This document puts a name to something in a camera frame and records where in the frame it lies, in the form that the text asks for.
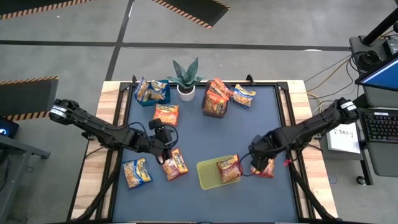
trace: yellow plastic tray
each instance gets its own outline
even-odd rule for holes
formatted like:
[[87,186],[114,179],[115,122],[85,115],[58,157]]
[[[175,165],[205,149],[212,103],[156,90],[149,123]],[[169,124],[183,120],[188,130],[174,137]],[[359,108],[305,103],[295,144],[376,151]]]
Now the yellow plastic tray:
[[220,187],[222,185],[237,183],[241,180],[240,177],[237,177],[225,184],[221,183],[221,176],[220,172],[218,171],[217,162],[222,161],[223,159],[226,159],[229,156],[223,156],[216,159],[210,159],[207,161],[198,162],[197,170],[199,175],[200,187],[202,187],[203,190]]

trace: white plant pot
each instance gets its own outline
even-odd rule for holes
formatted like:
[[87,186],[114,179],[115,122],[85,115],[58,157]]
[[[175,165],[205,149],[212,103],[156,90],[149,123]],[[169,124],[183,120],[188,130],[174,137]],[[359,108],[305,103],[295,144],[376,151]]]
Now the white plant pot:
[[193,90],[190,93],[182,93],[180,92],[179,85],[177,85],[177,91],[182,101],[191,101],[195,97],[195,86],[193,86]]

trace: orange snack bag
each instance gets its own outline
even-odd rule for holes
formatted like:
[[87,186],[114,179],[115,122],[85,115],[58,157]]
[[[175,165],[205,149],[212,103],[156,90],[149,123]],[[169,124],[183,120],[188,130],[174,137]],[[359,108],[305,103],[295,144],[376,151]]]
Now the orange snack bag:
[[213,93],[216,93],[220,97],[224,98],[225,100],[229,100],[229,97],[225,95],[216,85],[214,81],[211,81],[210,86],[208,91],[212,91]]
[[274,166],[275,161],[273,159],[268,159],[268,165],[262,172],[252,166],[251,173],[260,177],[274,178]]
[[225,184],[230,180],[242,176],[239,165],[239,156],[233,155],[222,161],[217,162],[218,170],[221,174],[221,183]]
[[228,97],[228,99],[231,98],[231,96],[234,94],[231,90],[228,89],[228,87],[223,83],[223,81],[221,81],[220,78],[215,78],[211,82],[214,83],[216,87]]
[[227,100],[212,91],[206,92],[205,110],[213,114],[223,114],[226,111]]
[[172,158],[167,159],[162,165],[167,176],[167,181],[174,180],[177,177],[188,173],[188,167],[182,158],[180,149],[174,149],[171,153]]
[[162,124],[177,125],[179,105],[162,105],[157,103],[155,107],[154,119],[160,118]]

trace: wheel caster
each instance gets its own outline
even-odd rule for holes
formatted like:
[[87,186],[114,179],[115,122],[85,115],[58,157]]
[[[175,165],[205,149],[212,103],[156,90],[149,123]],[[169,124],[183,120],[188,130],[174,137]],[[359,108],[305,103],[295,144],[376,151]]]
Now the wheel caster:
[[363,185],[363,186],[366,186],[365,178],[364,178],[363,176],[357,176],[357,177],[356,177],[356,182],[357,182],[358,184],[361,184],[361,185]]

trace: potted plant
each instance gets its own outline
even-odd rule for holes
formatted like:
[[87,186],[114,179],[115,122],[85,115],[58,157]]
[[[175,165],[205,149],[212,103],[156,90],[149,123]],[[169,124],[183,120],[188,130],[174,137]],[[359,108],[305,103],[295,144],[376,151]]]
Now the potted plant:
[[167,79],[178,84],[177,91],[181,100],[192,100],[195,97],[195,85],[205,78],[196,76],[198,71],[198,58],[191,63],[187,71],[174,60],[173,65],[177,77],[167,77]]

